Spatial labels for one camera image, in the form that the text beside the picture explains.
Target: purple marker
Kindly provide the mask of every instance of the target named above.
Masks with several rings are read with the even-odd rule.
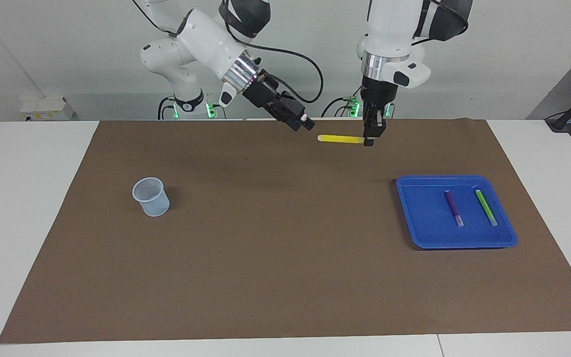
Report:
[[[451,209],[451,213],[453,213],[453,216],[455,216],[455,221],[457,222],[457,226],[464,227],[462,216],[459,214],[459,211],[457,210],[457,206],[455,205],[455,201],[453,201],[453,195],[451,194],[450,190],[444,191],[444,197],[446,197],[446,201],[449,203],[449,208]]]

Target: marker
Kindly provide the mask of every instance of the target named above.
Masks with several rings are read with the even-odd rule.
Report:
[[[339,142],[342,144],[363,144],[365,142],[365,138],[360,136],[319,135],[317,139],[320,142]]]
[[[477,196],[477,199],[480,200],[480,204],[482,205],[482,208],[484,209],[484,212],[486,213],[486,216],[490,221],[490,225],[493,227],[496,226],[497,220],[495,219],[495,216],[492,214],[492,211],[490,210],[490,207],[488,206],[486,199],[483,197],[482,192],[480,190],[475,190],[475,196]]]
[[[453,194],[451,194],[450,190],[444,191],[444,197],[446,197],[446,201],[449,203],[449,208],[451,209],[451,213],[455,217],[455,221],[457,222],[458,227],[464,227],[464,221],[462,221],[462,216],[459,214],[457,210],[457,205],[455,201],[453,201]]]

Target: brown mat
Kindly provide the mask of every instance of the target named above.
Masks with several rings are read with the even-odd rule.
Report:
[[[571,268],[484,121],[102,122],[0,343],[571,330]],[[487,177],[519,237],[421,251],[403,175]],[[131,197],[157,176],[171,209]]]

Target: yellow marker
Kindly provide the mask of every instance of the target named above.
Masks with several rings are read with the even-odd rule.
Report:
[[[320,142],[339,142],[342,144],[363,144],[365,138],[360,136],[319,135]]]

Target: green marker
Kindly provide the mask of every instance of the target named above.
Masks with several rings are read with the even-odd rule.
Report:
[[[482,205],[484,212],[488,216],[488,220],[490,221],[490,225],[493,227],[496,226],[497,220],[495,219],[495,216],[492,214],[492,211],[490,210],[490,207],[488,206],[486,199],[483,197],[482,192],[480,190],[475,190],[475,196],[477,196],[477,199],[480,200],[480,204]]]

